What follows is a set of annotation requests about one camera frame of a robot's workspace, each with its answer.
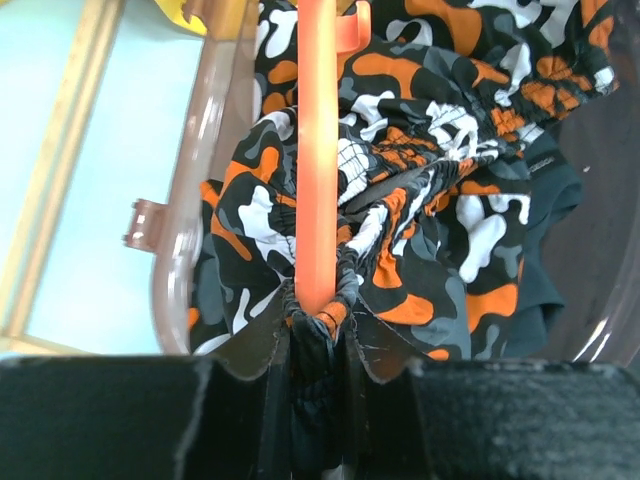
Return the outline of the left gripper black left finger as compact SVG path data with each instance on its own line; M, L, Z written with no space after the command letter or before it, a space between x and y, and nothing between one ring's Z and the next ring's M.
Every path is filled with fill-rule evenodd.
M291 478L287 294L207 355L3 360L2 477Z

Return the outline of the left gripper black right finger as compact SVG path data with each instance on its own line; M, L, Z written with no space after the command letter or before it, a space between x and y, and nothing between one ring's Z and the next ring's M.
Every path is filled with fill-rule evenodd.
M432 361L358 309L345 330L348 479L635 479L639 327L564 361Z

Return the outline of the orange black camouflage shorts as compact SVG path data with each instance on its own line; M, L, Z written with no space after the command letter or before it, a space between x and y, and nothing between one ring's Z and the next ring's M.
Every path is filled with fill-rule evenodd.
M254 320L295 272L298 12L258 5L259 119L223 182L200 187L190 349ZM581 183L548 129L616 87L609 1L375 1L337 62L337 295L436 360L525 356L563 302L539 263Z

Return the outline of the orange hanger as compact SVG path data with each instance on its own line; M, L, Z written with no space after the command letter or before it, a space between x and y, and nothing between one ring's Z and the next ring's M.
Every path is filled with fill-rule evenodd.
M338 57L370 39L368 2L341 17L335 1L298 3L295 295L311 315L336 290Z

